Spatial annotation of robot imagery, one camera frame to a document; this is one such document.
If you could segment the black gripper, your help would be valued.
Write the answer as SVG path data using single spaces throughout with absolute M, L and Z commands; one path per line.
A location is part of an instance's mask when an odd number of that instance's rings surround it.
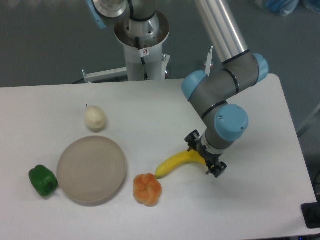
M 201 136 L 197 130 L 189 133 L 184 141 L 188 145 L 187 151 L 196 151 L 205 160 L 208 166 L 206 175 L 212 174 L 215 178 L 218 178 L 224 173 L 227 165 L 219 161 L 219 157 L 222 155 L 222 150 L 214 148 L 209 144 L 205 136 Z

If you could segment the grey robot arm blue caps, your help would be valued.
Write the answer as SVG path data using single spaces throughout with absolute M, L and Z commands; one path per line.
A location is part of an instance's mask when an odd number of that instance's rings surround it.
M 89 0 L 87 5 L 100 28 L 113 27 L 124 49 L 129 81 L 165 79 L 168 56 L 162 45 L 170 27 L 153 0 Z M 228 99 L 264 80 L 269 66 L 262 55 L 250 52 L 225 0 L 198 0 L 195 5 L 222 70 L 217 74 L 198 70 L 183 80 L 184 96 L 206 125 L 203 134 L 195 130 L 185 141 L 204 161 L 208 173 L 219 177 L 227 168 L 220 156 L 249 124 L 245 110 Z

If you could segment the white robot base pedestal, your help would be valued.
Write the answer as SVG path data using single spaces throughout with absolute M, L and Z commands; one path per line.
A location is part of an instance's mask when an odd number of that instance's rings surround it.
M 166 79 L 170 56 L 163 53 L 163 44 L 170 26 L 164 14 L 156 11 L 147 21 L 125 19 L 115 25 L 114 32 L 123 46 L 128 81 Z

